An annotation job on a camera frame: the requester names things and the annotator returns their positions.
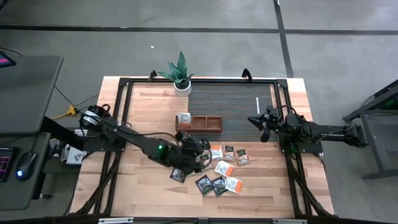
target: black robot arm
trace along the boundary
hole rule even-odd
[[[109,106],[107,110],[100,106],[90,106],[79,120],[81,127],[95,133],[95,141],[100,141],[105,151],[112,147],[124,147],[123,140],[126,140],[139,147],[149,159],[163,166],[178,168],[186,174],[199,172],[204,168],[203,163],[197,161],[197,157],[210,148],[207,140],[196,142],[183,133],[175,136],[169,133],[140,134],[116,121],[108,111]],[[146,137],[155,134],[169,135],[175,142]]]
[[[304,116],[296,113],[294,108],[288,107],[289,113],[283,118],[278,109],[267,106],[261,116],[248,117],[253,125],[262,131],[261,141],[267,142],[270,131],[284,138],[295,150],[303,149],[320,141],[345,142],[350,146],[364,147],[366,141],[361,126],[327,126],[306,121]]]

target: concrete floor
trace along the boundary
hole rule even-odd
[[[394,0],[279,2],[286,29],[398,30]],[[10,0],[0,23],[278,28],[272,0]],[[287,45],[294,77],[304,78],[314,121],[320,124],[343,124],[344,115],[398,78],[396,35],[287,35]],[[2,30],[0,46],[24,55],[63,55],[57,86],[75,103],[97,94],[103,76],[165,70],[180,50],[190,71],[202,76],[238,77],[243,68],[255,77],[287,76],[279,34]],[[67,107],[55,91],[47,115],[62,114]],[[60,123],[76,126],[77,120]],[[377,170],[370,148],[322,144],[335,213],[398,222],[398,178],[362,181],[362,175]],[[50,177],[45,190],[54,198],[38,202],[41,210],[1,212],[0,219],[63,215],[76,179]]]

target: wooden table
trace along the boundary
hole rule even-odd
[[[98,105],[114,108],[120,77],[104,77]],[[287,79],[292,106],[307,120],[312,120],[310,106],[301,78]],[[273,88],[272,99],[275,104]],[[128,122],[142,133],[164,131],[175,133],[175,115],[188,111],[188,97],[178,97],[169,83],[135,83],[132,88]],[[245,148],[251,164],[238,167],[233,177],[243,181],[241,194],[226,192],[216,197],[214,192],[202,196],[195,181],[203,174],[187,177],[185,183],[169,178],[172,168],[150,161],[140,149],[127,144],[119,166],[112,216],[129,217],[228,217],[228,218],[292,218],[292,199],[285,157],[277,142],[210,142]],[[71,212],[88,200],[100,179],[103,152],[93,153],[84,160],[72,202]],[[325,171],[319,158],[303,154],[307,185],[324,208],[333,213]],[[205,174],[214,179],[214,170]],[[108,196],[104,191],[103,206]],[[303,197],[298,190],[302,211]]]

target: wooden tray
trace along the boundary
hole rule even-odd
[[[220,116],[192,116],[190,127],[180,127],[176,116],[175,130],[186,133],[222,133],[223,120]]]

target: white pot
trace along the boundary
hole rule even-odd
[[[175,86],[175,83],[174,83],[174,88],[175,88],[175,94],[177,94],[177,96],[188,96],[191,93],[191,90],[192,90],[191,89],[191,81],[189,81],[188,87],[186,87],[183,90],[180,90],[179,88],[177,88]]]

